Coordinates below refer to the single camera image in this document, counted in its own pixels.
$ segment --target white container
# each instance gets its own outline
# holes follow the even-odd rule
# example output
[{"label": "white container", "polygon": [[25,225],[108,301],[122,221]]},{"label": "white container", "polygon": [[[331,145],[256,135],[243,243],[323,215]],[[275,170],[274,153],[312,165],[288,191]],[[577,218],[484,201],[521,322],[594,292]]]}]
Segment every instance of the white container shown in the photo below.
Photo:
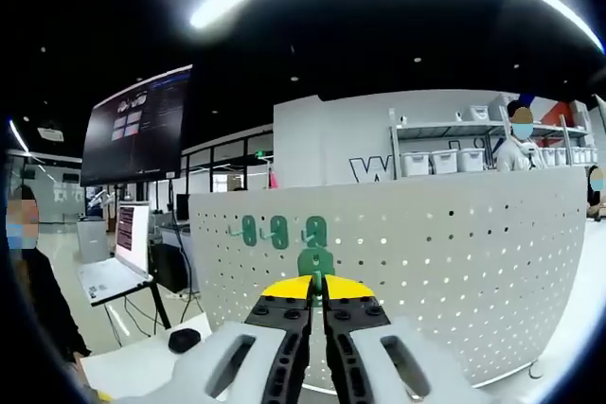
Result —
[{"label": "white container", "polygon": [[479,172],[484,170],[484,149],[462,149],[456,160],[459,172]]},{"label": "white container", "polygon": [[573,165],[580,165],[581,160],[580,160],[580,147],[573,147],[572,148],[572,164]]},{"label": "white container", "polygon": [[429,154],[434,164],[435,174],[452,174],[456,172],[456,150],[438,150]]},{"label": "white container", "polygon": [[543,160],[545,161],[545,164],[547,166],[553,167],[556,165],[556,150],[555,149],[544,148],[544,149],[541,149],[541,153],[543,154]]},{"label": "white container", "polygon": [[470,106],[463,111],[463,120],[474,122],[487,122],[489,120],[488,106]]},{"label": "white container", "polygon": [[566,147],[555,147],[556,166],[566,166]]},{"label": "white container", "polygon": [[401,155],[404,177],[411,175],[429,175],[429,152],[407,151]]}]

